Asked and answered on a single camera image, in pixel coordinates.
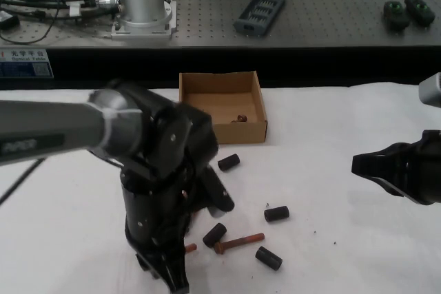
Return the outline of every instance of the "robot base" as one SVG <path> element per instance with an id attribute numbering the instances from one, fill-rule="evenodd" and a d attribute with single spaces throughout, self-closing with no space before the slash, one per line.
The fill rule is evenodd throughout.
<path id="1" fill-rule="evenodd" d="M 133 39 L 170 39 L 176 30 L 176 10 L 175 1 L 164 2 L 165 10 L 169 12 L 168 17 L 163 22 L 135 24 L 116 20 L 112 26 L 112 39 L 115 41 L 129 41 Z"/>

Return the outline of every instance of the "black rubber cylinder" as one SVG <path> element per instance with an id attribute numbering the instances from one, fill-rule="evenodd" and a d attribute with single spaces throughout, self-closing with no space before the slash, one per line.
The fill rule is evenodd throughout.
<path id="1" fill-rule="evenodd" d="M 267 222 L 273 222 L 274 220 L 284 220 L 289 217 L 289 209 L 287 206 L 277 207 L 273 209 L 267 209 L 263 212 Z"/>
<path id="2" fill-rule="evenodd" d="M 231 169 L 232 167 L 238 165 L 240 163 L 240 158 L 237 154 L 233 154 L 228 156 L 227 158 L 224 158 L 223 160 L 218 161 L 219 169 L 222 171 L 227 171 L 228 169 Z"/>
<path id="3" fill-rule="evenodd" d="M 218 223 L 213 229 L 209 230 L 209 232 L 205 235 L 202 241 L 204 242 L 205 246 L 207 246 L 208 248 L 213 248 L 214 244 L 219 242 L 219 240 L 226 233 L 227 233 L 227 228 L 224 226 L 224 224 Z"/>
<path id="4" fill-rule="evenodd" d="M 283 260 L 265 247 L 260 247 L 256 252 L 256 258 L 271 269 L 277 271 Z"/>

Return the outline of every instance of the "cardboard box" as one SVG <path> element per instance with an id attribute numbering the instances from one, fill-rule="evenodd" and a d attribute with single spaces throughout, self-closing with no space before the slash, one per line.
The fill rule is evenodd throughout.
<path id="1" fill-rule="evenodd" d="M 181 73 L 179 101 L 212 116 L 220 144 L 265 142 L 268 122 L 256 72 Z M 247 122 L 232 123 L 242 114 Z"/>

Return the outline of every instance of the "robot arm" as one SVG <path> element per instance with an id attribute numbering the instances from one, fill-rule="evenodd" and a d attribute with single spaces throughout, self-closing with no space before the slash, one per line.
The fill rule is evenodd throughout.
<path id="1" fill-rule="evenodd" d="M 421 82 L 420 100 L 441 107 L 441 74 Z M 353 157 L 352 173 L 379 184 L 387 193 L 419 204 L 441 203 L 441 131 L 426 130 L 416 143 L 396 143 Z"/>
<path id="2" fill-rule="evenodd" d="M 144 271 L 171 293 L 189 293 L 184 235 L 191 214 L 234 203 L 209 161 L 211 117 L 147 89 L 120 83 L 84 104 L 1 101 L 0 165 L 89 149 L 122 165 L 125 234 Z"/>
<path id="3" fill-rule="evenodd" d="M 1 101 L 0 114 L 0 165 L 74 149 L 131 154 L 142 138 L 141 110 L 114 90 L 83 104 Z"/>

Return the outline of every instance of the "screw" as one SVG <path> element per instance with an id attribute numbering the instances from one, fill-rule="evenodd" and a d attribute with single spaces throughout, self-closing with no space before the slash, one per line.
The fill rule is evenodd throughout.
<path id="1" fill-rule="evenodd" d="M 188 246 L 185 246 L 185 253 L 191 253 L 192 251 L 197 250 L 197 245 L 196 244 L 189 244 Z"/>
<path id="2" fill-rule="evenodd" d="M 253 242 L 262 241 L 264 239 L 265 239 L 265 234 L 258 233 L 258 234 L 249 235 L 247 237 L 239 238 L 239 239 L 235 239 L 235 240 L 231 240 L 231 241 L 217 242 L 216 244 L 214 244 L 214 251 L 216 252 L 216 254 L 223 255 L 223 253 L 227 249 L 242 246 L 244 244 L 251 244 Z"/>

